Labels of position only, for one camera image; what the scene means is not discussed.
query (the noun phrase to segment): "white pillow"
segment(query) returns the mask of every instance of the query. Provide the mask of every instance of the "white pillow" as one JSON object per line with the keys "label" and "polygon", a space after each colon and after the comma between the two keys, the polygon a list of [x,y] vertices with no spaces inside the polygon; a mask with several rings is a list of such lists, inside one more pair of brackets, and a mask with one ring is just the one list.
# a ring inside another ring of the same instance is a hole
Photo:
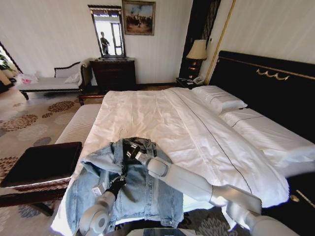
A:
{"label": "white pillow", "polygon": [[241,99],[217,86],[201,86],[192,91],[217,115],[247,107]]}
{"label": "white pillow", "polygon": [[277,167],[315,160],[315,145],[252,109],[227,112],[220,117]]}
{"label": "white pillow", "polygon": [[17,76],[15,76],[15,79],[18,83],[22,83],[26,85],[38,83],[38,79],[34,75],[18,74]]}
{"label": "white pillow", "polygon": [[65,80],[65,84],[66,83],[77,83],[77,82],[79,82],[79,80],[80,80],[80,72],[78,72],[78,73],[75,73],[75,74],[73,74],[73,75],[70,75],[66,80]]}

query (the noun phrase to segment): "mirror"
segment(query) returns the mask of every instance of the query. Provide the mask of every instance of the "mirror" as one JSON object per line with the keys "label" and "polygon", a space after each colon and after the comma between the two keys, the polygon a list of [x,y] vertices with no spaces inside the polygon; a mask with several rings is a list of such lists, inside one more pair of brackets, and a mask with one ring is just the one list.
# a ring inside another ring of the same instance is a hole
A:
{"label": "mirror", "polygon": [[88,5],[90,8],[99,51],[102,57],[124,57],[125,44],[120,6]]}

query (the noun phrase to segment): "chaise lounge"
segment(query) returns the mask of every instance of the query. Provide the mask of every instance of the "chaise lounge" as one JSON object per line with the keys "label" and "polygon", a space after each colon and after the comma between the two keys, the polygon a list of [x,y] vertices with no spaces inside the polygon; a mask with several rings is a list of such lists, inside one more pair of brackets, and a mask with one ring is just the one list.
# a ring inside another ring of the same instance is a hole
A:
{"label": "chaise lounge", "polygon": [[[66,79],[80,72],[79,83],[65,83]],[[92,79],[92,68],[90,59],[76,62],[68,67],[56,67],[53,78],[38,78],[38,83],[19,84],[16,88],[23,94],[26,100],[29,99],[27,92],[64,92],[83,91]]]}

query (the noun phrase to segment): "white bed sheet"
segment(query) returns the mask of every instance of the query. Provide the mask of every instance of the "white bed sheet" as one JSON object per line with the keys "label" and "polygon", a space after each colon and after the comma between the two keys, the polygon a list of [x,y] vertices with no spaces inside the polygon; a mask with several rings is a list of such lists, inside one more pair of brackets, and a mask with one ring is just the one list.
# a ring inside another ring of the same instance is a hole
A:
{"label": "white bed sheet", "polygon": [[[204,176],[214,185],[232,184],[251,191],[262,199],[264,207],[278,205],[288,198],[286,179],[259,150],[208,111],[191,90],[107,93],[80,158],[109,142],[135,136],[156,142],[173,163]],[[82,168],[78,162],[69,186]],[[65,197],[66,194],[52,228],[70,235]],[[184,211],[210,207],[209,203],[184,196]]]}

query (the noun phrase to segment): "picture frame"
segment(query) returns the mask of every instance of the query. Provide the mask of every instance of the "picture frame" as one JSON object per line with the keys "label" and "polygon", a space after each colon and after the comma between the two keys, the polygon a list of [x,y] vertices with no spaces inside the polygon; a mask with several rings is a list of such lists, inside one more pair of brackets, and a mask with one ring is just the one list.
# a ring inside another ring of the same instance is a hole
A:
{"label": "picture frame", "polygon": [[129,35],[154,35],[155,1],[123,0],[124,29]]}

